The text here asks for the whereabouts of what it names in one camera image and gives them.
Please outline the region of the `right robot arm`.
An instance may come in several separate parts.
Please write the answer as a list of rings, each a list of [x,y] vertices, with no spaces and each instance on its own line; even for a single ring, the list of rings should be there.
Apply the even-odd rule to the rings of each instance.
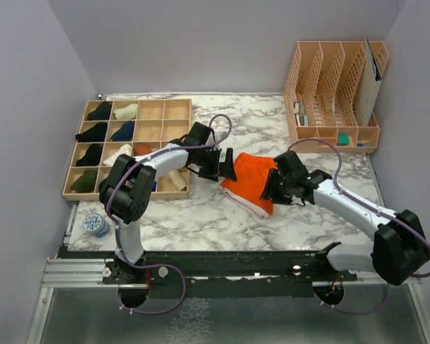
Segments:
[[[328,173],[309,172],[294,151],[273,159],[262,192],[263,200],[290,205],[300,199],[323,207],[361,230],[370,244],[347,245],[336,242],[320,251],[315,262],[316,275],[331,280],[345,270],[375,272],[384,281],[398,286],[430,260],[430,248],[415,213],[401,213],[367,201],[339,188]]]

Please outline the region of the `rust brown underwear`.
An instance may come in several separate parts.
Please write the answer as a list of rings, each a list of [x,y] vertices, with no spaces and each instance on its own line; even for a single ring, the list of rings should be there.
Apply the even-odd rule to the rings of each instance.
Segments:
[[[133,146],[133,153],[135,156],[144,156],[152,152],[153,149],[145,143],[139,143]]]

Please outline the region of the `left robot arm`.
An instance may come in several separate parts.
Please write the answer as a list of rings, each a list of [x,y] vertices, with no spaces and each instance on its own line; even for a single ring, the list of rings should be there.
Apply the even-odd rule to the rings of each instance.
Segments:
[[[107,178],[100,183],[99,200],[115,225],[115,253],[122,260],[119,274],[125,281],[137,282],[144,273],[144,266],[139,261],[145,253],[140,218],[148,208],[153,184],[159,178],[195,165],[199,168],[196,174],[200,178],[237,180],[233,149],[226,149],[222,161],[220,142],[208,142],[213,137],[213,128],[196,122],[189,133],[152,153],[137,158],[119,155]]]

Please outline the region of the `bright orange underwear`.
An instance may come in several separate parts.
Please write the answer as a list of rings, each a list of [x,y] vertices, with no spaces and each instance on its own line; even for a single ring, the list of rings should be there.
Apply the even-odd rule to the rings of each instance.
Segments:
[[[225,178],[220,184],[221,192],[249,214],[267,219],[273,215],[274,205],[260,196],[272,168],[276,165],[271,157],[240,153],[234,162],[237,181]]]

